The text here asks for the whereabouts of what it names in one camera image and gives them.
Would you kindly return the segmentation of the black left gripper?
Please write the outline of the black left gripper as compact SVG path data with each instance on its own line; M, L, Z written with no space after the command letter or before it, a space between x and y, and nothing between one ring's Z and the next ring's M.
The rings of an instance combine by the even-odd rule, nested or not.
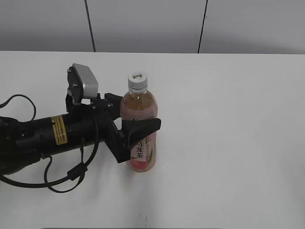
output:
M91 107L99 127L99 137L112 152L118 163L131 159L131 150L138 142L161 128L161 119L122 120L118 130L114 120L121 117L123 97L112 93L104 94L104 99L91 100Z

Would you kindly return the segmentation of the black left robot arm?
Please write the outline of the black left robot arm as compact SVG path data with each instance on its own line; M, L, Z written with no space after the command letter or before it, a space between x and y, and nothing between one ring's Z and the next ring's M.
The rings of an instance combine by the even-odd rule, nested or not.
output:
M118 130L122 97L111 93L90 104L72 105L67 114L19 122L0 119L0 173L10 175L41 159L104 142L118 163L130 160L131 149L161 127L159 118L122 119Z

